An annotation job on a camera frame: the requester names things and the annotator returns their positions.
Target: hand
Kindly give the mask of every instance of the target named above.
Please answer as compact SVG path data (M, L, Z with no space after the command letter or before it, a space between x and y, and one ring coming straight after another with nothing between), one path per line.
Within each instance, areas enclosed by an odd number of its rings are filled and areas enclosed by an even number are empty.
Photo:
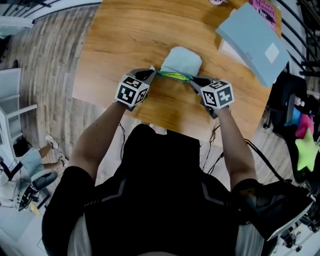
M124 104L124 103L122 103L120 101L116 101L116 102L114 102L112 104L117 105L117 108L122 108L122 109L127 109L128 108L128 105L126 105L126 104Z
M219 118L230 114L230 109L228 108L228 106L224 106L222 108L214 108L214 112L217 114L217 116Z

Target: blue object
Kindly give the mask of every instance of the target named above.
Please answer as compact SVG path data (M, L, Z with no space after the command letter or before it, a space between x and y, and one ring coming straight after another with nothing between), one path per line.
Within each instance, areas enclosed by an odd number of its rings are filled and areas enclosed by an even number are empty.
M177 46L171 49L165 58L160 71L197 76L202 60L193 51Z
M216 32L240 55L263 86L270 87L289 61L287 49L277 34L248 2Z
M285 123L284 126L296 125L297 127L299 127L300 118L301 118L301 112L298 109L294 108L291 123Z

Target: black railing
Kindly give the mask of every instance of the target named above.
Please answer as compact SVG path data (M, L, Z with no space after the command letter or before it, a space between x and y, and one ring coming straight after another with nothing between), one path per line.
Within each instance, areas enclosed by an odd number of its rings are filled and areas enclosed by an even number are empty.
M14 0L8 4L6 10L0 15L27 18L42 8L51 8L52 4L61 0Z
M281 36L286 40L289 45L301 56L302 60L299 62L289 52L292 60L301 68L299 72L302 76L320 77L320 43L317 32L320 31L320 9L318 0L297 0L297 4L300 5L303 19L301 19L283 0L277 0L289 13L302 25L304 28L306 38L302 38L301 35L284 19L282 18L282 24L285 25L294 36L303 44L306 50L306 56L297 48L297 46L284 34Z

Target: pink label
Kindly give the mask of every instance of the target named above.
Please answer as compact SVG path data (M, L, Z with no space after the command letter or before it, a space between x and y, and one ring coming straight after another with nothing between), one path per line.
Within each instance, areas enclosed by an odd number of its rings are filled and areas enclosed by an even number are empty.
M267 21L268 25L276 31L275 8L264 0L250 0L250 4Z

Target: wooden table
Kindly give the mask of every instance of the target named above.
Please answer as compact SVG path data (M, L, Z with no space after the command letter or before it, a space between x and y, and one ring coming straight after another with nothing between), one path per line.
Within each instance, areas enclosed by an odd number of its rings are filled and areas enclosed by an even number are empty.
M184 46L202 59L199 75L232 83L232 115L242 135L251 139L271 88L263 87L243 65L218 52L216 28L245 0L212 5L208 0L103 0L85 40L73 87L74 98L107 108L123 74L132 69L160 70L170 49ZM276 32L281 34L281 13ZM127 115L202 141L219 122L200 105L188 83L155 77L148 98ZM221 146L217 132L214 142Z

